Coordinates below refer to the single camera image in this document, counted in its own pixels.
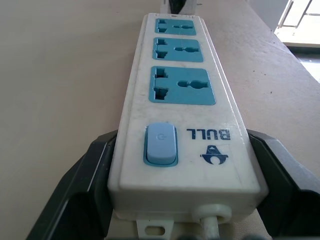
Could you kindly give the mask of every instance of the electrical socket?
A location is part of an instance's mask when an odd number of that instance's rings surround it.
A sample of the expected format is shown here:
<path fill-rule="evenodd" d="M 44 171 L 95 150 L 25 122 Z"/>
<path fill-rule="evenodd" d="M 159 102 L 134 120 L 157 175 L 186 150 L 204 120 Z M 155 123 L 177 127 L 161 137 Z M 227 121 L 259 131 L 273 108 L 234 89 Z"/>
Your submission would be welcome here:
<path fill-rule="evenodd" d="M 158 34 L 197 35 L 193 21 L 164 18 L 155 20 L 155 32 Z"/>
<path fill-rule="evenodd" d="M 202 68 L 153 66 L 149 100 L 154 103 L 214 105 L 208 73 Z"/>
<path fill-rule="evenodd" d="M 153 39 L 153 54 L 156 60 L 197 62 L 204 58 L 199 42 L 193 39 L 155 37 Z"/>

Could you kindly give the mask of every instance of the table surface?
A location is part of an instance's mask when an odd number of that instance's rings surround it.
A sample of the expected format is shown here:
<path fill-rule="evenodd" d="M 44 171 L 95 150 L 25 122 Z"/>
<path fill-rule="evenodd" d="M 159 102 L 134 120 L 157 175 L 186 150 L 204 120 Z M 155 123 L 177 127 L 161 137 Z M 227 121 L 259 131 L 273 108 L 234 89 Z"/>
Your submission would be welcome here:
<path fill-rule="evenodd" d="M 320 85 L 243 0 L 198 0 L 248 129 L 320 176 Z M 118 128 L 143 16 L 159 0 L 5 0 L 0 8 L 0 239 L 23 239 L 98 135 Z M 173 236 L 199 233 L 175 224 Z M 257 212 L 223 237 L 266 235 Z M 109 236 L 136 235 L 113 219 Z"/>

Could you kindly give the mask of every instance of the power strip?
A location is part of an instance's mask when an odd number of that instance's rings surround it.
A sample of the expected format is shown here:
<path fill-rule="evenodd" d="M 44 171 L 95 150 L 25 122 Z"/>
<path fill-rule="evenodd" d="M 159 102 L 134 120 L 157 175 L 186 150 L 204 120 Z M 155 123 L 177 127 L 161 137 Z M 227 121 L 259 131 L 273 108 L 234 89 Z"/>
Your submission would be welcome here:
<path fill-rule="evenodd" d="M 174 222 L 246 217 L 268 194 L 200 17 L 144 17 L 108 189 L 117 217 L 137 221 L 139 237 L 159 226 L 165 239 Z"/>

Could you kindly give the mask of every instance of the white cable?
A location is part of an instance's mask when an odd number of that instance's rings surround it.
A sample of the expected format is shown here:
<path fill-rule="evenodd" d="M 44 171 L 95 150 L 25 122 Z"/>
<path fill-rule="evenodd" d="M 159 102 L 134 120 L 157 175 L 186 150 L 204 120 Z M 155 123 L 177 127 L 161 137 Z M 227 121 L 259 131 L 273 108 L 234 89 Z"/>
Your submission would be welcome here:
<path fill-rule="evenodd" d="M 200 220 L 205 240 L 219 238 L 218 219 L 216 216 L 207 216 Z"/>

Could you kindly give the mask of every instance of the power switch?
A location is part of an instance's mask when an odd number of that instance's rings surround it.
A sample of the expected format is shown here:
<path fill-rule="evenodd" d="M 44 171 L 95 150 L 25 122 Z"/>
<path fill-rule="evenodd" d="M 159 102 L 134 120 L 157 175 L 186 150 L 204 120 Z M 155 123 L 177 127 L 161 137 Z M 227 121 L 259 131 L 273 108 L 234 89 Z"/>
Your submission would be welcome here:
<path fill-rule="evenodd" d="M 170 123 L 150 124 L 146 131 L 146 159 L 153 165 L 171 165 L 177 157 L 176 129 Z"/>

